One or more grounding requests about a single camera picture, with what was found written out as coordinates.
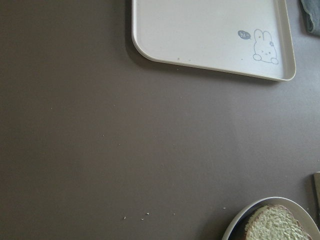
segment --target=rectangular tray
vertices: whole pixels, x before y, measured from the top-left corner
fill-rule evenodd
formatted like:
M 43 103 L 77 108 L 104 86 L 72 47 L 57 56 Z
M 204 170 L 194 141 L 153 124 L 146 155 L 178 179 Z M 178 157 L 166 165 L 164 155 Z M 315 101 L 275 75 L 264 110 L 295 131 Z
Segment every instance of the rectangular tray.
M 132 0 L 147 59 L 288 81 L 296 63 L 285 0 Z

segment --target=cloth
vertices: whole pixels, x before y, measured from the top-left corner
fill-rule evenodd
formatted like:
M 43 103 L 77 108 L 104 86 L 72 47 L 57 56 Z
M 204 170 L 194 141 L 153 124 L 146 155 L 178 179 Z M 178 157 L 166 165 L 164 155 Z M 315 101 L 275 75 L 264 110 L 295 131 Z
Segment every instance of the cloth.
M 320 36 L 320 0 L 301 0 L 305 11 L 306 30 Z

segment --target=tabletop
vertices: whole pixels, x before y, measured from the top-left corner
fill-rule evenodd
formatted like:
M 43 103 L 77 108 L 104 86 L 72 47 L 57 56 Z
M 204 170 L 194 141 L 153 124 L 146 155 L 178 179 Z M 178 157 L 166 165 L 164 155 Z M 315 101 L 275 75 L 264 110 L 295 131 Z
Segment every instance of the tabletop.
M 320 38 L 298 0 L 289 82 L 144 58 L 129 0 L 1 5 L 1 239 L 218 240 L 272 196 L 319 221 Z

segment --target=white bowl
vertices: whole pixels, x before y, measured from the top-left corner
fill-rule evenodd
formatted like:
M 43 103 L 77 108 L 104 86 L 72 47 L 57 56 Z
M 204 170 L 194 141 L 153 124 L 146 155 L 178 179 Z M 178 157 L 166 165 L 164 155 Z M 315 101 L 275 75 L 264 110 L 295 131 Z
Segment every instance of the white bowl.
M 257 210 L 260 207 L 263 207 L 265 205 L 282 205 L 286 207 L 294 216 L 295 219 L 297 219 L 305 231 L 312 237 L 313 240 L 320 239 L 320 232 L 318 230 L 318 227 L 312 217 L 297 203 L 294 201 L 291 201 L 287 198 L 283 197 L 267 197 L 260 199 L 258 201 L 255 201 L 251 203 L 250 205 L 246 206 L 244 209 L 242 209 L 231 221 L 229 226 L 227 227 L 222 240 L 228 240 L 231 232 L 233 231 L 234 227 L 238 222 L 240 222 L 245 217 L 251 215 L 255 210 Z

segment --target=rabbit ear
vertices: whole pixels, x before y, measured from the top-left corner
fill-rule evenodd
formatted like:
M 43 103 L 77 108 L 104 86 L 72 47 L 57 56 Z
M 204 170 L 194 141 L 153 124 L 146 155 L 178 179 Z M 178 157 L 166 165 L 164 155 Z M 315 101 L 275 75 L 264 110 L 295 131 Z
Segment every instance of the rabbit ear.
M 255 39 L 255 41 L 263 41 L 264 34 L 260 29 L 256 29 L 254 31 L 254 39 Z
M 263 40 L 267 42 L 272 42 L 271 34 L 268 31 L 263 32 Z

